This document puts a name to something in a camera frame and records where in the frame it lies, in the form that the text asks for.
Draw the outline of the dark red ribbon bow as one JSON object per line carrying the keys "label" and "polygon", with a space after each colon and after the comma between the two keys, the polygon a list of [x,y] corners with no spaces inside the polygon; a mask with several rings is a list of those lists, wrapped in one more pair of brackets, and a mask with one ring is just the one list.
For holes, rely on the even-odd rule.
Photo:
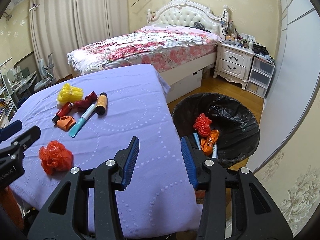
{"label": "dark red ribbon bow", "polygon": [[77,112],[84,112],[86,111],[93,103],[97,101],[98,97],[95,92],[91,92],[88,96],[84,99],[76,101],[73,104],[73,109]]}

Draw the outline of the teal white tube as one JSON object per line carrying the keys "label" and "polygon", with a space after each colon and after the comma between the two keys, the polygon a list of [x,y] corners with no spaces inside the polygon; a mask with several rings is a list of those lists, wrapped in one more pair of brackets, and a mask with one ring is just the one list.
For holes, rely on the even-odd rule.
{"label": "teal white tube", "polygon": [[86,121],[95,111],[95,103],[91,104],[91,106],[84,112],[84,114],[80,117],[80,119],[75,123],[75,125],[70,129],[68,135],[74,138],[77,133],[82,129]]}

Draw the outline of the white under-bed box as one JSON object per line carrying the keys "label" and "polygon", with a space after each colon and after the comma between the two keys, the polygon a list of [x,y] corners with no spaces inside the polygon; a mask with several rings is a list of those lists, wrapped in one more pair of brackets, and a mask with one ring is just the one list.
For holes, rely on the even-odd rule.
{"label": "white under-bed box", "polygon": [[167,103],[171,103],[176,99],[192,92],[201,87],[203,70],[194,72],[193,74],[183,78],[172,84],[167,94]]}

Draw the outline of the orange thread spool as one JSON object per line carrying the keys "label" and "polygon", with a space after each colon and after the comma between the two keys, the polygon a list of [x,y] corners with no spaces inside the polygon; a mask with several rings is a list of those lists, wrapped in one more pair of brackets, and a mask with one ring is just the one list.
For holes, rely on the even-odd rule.
{"label": "orange thread spool", "polygon": [[95,107],[95,112],[98,115],[104,115],[106,113],[107,103],[108,103],[107,94],[102,92],[98,96],[97,104],[96,104],[96,107]]}

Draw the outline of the plastic drawer unit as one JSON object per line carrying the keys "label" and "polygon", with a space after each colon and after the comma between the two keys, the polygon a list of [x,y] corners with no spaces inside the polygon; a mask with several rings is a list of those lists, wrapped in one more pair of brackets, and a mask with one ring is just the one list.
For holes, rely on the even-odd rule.
{"label": "plastic drawer unit", "polygon": [[248,78],[246,90],[264,98],[275,70],[275,64],[266,57],[255,55]]}

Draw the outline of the orange snack wrapper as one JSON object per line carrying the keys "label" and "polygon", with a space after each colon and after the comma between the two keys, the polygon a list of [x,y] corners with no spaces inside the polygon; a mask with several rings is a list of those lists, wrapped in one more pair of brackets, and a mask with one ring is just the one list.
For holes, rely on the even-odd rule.
{"label": "orange snack wrapper", "polygon": [[205,156],[212,155],[213,146],[217,142],[219,135],[220,135],[220,132],[214,129],[214,130],[211,130],[210,135],[208,135],[206,138],[201,139],[201,142],[200,142],[201,150]]}

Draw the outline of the white wardrobe door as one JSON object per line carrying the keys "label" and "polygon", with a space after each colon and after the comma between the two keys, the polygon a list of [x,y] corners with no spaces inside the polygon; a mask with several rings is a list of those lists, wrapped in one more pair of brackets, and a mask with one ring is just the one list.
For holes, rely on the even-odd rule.
{"label": "white wardrobe door", "polygon": [[256,172],[289,141],[307,115],[319,81],[319,14],[310,0],[280,0],[276,73],[260,119],[260,142],[247,167]]}

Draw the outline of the red cylindrical bottle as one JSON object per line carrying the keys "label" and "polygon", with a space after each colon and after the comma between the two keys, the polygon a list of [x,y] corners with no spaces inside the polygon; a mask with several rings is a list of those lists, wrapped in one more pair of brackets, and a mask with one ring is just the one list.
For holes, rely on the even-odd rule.
{"label": "red cylindrical bottle", "polygon": [[73,105],[70,102],[64,104],[64,106],[56,113],[52,121],[56,124],[62,117],[67,116],[68,113],[72,110]]}

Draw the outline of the nightstand clutter items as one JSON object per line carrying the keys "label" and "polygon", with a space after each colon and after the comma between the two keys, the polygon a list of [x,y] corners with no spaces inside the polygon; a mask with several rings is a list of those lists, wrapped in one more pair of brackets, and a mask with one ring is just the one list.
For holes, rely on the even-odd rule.
{"label": "nightstand clutter items", "polygon": [[274,63],[274,58],[269,54],[266,47],[256,42],[255,37],[248,34],[241,34],[233,27],[233,21],[230,20],[229,7],[227,5],[223,6],[220,24],[225,42],[252,50],[255,55],[259,55],[265,60]]}

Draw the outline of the beige curtains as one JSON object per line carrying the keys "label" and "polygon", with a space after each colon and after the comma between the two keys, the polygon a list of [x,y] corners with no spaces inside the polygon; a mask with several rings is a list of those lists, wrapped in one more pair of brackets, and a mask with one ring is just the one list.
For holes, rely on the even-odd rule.
{"label": "beige curtains", "polygon": [[74,72],[69,52],[129,33],[127,0],[30,0],[29,13],[35,58],[52,54],[57,79]]}

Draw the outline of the yellow mesh scrubber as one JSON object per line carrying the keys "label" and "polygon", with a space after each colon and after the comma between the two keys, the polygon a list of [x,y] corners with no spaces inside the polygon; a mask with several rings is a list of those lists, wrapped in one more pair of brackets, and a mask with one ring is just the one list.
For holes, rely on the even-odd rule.
{"label": "yellow mesh scrubber", "polygon": [[67,102],[75,103],[82,100],[84,91],[82,88],[71,86],[65,83],[57,95],[57,103],[64,105]]}

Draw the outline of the grey desk chair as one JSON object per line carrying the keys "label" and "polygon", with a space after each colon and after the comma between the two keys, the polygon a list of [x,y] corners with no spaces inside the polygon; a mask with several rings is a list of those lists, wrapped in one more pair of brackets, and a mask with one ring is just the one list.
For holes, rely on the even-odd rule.
{"label": "grey desk chair", "polygon": [[53,68],[54,63],[52,59],[53,53],[50,53],[48,55],[48,65],[44,65],[44,59],[39,60],[39,73],[41,76],[41,80],[35,85],[34,87],[34,93],[37,93],[47,87],[50,87],[52,85],[55,85],[57,80],[54,77]]}

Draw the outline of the red plastic bag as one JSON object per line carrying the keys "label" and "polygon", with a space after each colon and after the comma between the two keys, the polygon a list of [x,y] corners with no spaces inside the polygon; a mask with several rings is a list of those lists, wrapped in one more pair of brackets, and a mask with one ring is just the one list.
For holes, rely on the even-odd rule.
{"label": "red plastic bag", "polygon": [[63,144],[53,140],[46,147],[39,150],[39,158],[44,172],[52,176],[57,172],[71,169],[73,165],[73,154]]}

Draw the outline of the orange paper packet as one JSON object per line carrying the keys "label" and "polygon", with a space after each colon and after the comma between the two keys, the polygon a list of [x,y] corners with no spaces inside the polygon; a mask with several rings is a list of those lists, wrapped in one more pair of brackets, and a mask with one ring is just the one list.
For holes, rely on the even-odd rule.
{"label": "orange paper packet", "polygon": [[56,122],[56,127],[68,132],[74,125],[76,120],[72,116],[63,116]]}

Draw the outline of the floral covered bed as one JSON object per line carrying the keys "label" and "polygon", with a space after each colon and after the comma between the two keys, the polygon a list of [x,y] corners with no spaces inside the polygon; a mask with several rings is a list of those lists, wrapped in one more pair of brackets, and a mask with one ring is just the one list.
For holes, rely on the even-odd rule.
{"label": "floral covered bed", "polygon": [[67,60],[78,75],[135,64],[151,64],[162,73],[213,53],[221,40],[192,27],[145,26],[71,51]]}

